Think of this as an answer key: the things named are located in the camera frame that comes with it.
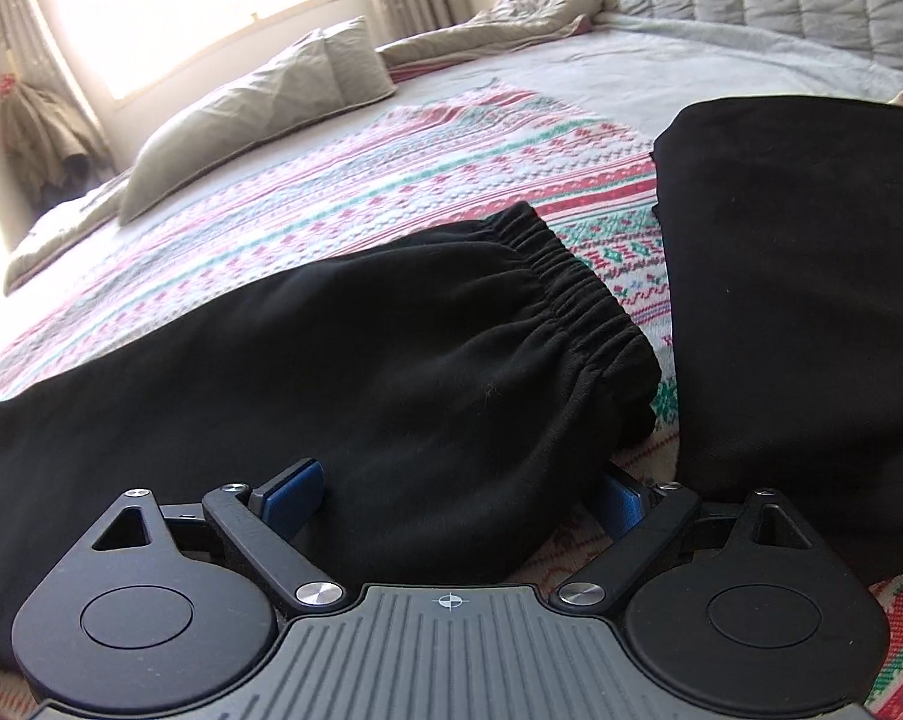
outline circular cap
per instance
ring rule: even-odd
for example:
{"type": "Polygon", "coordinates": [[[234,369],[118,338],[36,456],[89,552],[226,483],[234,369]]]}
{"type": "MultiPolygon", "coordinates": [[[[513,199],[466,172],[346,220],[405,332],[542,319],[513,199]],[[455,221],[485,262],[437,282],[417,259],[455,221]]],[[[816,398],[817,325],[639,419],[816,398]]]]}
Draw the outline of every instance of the circular cap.
{"type": "Polygon", "coordinates": [[[808,598],[775,584],[720,592],[707,605],[707,617],[730,640],[762,650],[800,644],[821,624],[821,613],[808,598]]]}
{"type": "Polygon", "coordinates": [[[295,597],[309,607],[326,607],[344,595],[344,591],[333,581],[309,581],[295,592],[295,597]]]}
{"type": "Polygon", "coordinates": [[[99,595],[82,612],[82,628],[106,647],[142,650],[179,635],[192,614],[191,602],[179,592],[141,584],[99,595]]]}
{"type": "Polygon", "coordinates": [[[605,589],[591,581],[570,581],[559,588],[558,597],[573,607],[592,607],[605,600],[605,589]]]}

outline crosshair marking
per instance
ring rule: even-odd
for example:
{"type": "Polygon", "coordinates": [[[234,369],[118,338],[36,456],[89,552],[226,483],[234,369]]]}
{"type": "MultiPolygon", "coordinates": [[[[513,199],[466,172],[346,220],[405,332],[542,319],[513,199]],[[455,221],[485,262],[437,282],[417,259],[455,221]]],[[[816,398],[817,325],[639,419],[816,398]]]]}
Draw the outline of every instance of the crosshair marking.
{"type": "Polygon", "coordinates": [[[464,599],[460,595],[455,595],[453,592],[450,592],[448,595],[443,595],[440,598],[433,599],[431,603],[441,604],[447,610],[452,610],[453,608],[458,608],[462,604],[466,604],[467,599],[464,599]]]}

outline triangular cutout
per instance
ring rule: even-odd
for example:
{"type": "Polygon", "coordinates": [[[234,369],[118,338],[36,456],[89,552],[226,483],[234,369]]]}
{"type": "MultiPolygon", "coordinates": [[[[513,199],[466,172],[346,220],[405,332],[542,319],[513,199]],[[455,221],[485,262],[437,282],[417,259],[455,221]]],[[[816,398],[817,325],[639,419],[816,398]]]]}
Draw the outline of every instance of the triangular cutout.
{"type": "Polygon", "coordinates": [[[141,509],[134,507],[124,509],[114,522],[102,533],[101,538],[94,542],[98,552],[109,552],[112,549],[128,549],[128,547],[144,547],[151,543],[148,538],[148,529],[145,527],[144,517],[141,517],[141,509]]]}
{"type": "Polygon", "coordinates": [[[811,543],[798,530],[784,509],[774,504],[761,508],[758,519],[755,543],[768,547],[785,547],[787,549],[811,549],[811,543]]]}

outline black garment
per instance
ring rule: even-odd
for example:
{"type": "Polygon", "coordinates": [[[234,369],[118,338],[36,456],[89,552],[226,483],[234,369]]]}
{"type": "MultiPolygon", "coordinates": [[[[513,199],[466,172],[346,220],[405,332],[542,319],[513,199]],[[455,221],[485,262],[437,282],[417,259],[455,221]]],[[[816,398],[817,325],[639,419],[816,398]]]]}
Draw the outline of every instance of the black garment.
{"type": "Polygon", "coordinates": [[[678,478],[780,488],[862,579],[903,571],[903,108],[715,100],[654,156],[678,478]]]}
{"type": "Polygon", "coordinates": [[[0,662],[11,618],[123,490],[328,492],[296,539],[348,586],[499,581],[623,440],[651,346],[527,205],[277,274],[0,403],[0,662]]]}

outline gray pillow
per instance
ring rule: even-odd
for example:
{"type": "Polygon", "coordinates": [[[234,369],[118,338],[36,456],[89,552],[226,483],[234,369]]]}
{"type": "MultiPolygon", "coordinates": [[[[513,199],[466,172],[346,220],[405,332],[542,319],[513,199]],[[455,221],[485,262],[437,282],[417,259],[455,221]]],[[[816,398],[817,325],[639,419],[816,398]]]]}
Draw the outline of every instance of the gray pillow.
{"type": "Polygon", "coordinates": [[[395,90],[363,18],[316,29],[162,124],[131,168],[118,220],[128,223],[245,151],[395,90]]]}

